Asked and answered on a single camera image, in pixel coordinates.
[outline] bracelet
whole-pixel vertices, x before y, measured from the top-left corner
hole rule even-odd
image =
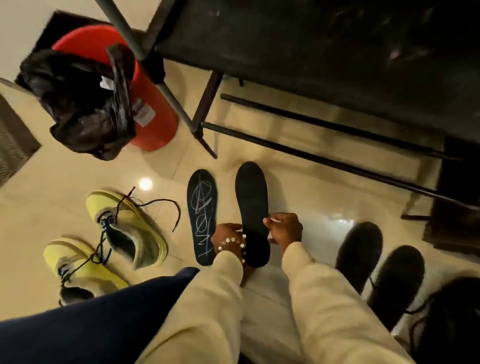
[[[247,235],[242,234],[241,236],[244,240],[247,237]],[[221,252],[223,250],[223,247],[227,245],[228,243],[237,243],[237,239],[235,238],[226,238],[225,241],[223,241],[220,246],[218,247],[218,251]],[[242,263],[245,263],[245,244],[240,243],[240,249],[241,249],[241,256],[242,256]]]

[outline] trash bin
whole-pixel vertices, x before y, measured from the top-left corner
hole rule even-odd
[[[88,25],[64,35],[52,49],[110,64],[105,48],[115,43],[127,44],[114,27]],[[178,129],[177,114],[137,62],[130,93],[132,105],[140,98],[144,104],[135,117],[137,136],[131,143],[149,152],[168,144]]]

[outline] navy blue pants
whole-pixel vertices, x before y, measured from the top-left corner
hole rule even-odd
[[[0,322],[0,363],[134,363],[198,271]]]

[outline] yellow shoe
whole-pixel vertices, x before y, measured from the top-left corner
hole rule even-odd
[[[163,262],[167,243],[146,222],[135,203],[129,197],[123,198],[114,191],[94,191],[87,197],[88,214],[102,229],[111,248],[129,259],[133,269]]]
[[[95,264],[90,259],[92,254],[95,251],[87,243],[65,237],[53,240],[43,251],[48,267],[62,281],[60,302],[63,305],[128,287],[104,265]]]

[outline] shoe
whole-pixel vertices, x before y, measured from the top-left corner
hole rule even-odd
[[[196,170],[188,181],[187,208],[195,258],[202,266],[211,266],[215,259],[211,238],[216,229],[217,196],[213,176],[206,170]]]
[[[128,287],[127,282],[95,260],[95,256],[95,250],[77,239],[62,237],[47,245],[43,251],[45,262],[62,282],[60,305],[82,302]]]
[[[245,162],[235,179],[235,194],[240,208],[245,238],[245,263],[251,267],[263,267],[270,260],[268,228],[268,189],[264,173],[258,164]]]
[[[425,274],[421,253],[410,245],[396,248],[373,284],[368,306],[388,331],[392,331],[413,302]]]
[[[88,195],[86,207],[111,249],[130,260],[133,269],[160,264],[167,257],[167,243],[129,196],[94,191]]]
[[[382,254],[383,237],[371,222],[355,225],[347,234],[336,258],[338,269],[361,294]]]

